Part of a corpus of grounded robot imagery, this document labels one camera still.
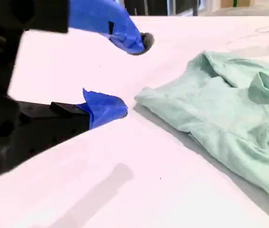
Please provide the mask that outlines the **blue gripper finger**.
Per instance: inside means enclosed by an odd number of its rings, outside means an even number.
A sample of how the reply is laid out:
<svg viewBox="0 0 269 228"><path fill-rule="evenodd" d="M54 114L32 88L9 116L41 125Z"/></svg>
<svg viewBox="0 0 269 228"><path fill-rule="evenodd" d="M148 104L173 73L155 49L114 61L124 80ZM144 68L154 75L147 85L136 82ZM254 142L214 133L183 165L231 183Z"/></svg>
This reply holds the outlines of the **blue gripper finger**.
<svg viewBox="0 0 269 228"><path fill-rule="evenodd" d="M128 114L117 96L83 90L83 97L82 104L19 102L18 163Z"/></svg>
<svg viewBox="0 0 269 228"><path fill-rule="evenodd" d="M69 26L106 37L130 55L146 53L154 44L150 33L141 33L127 10L114 0L71 0Z"/></svg>

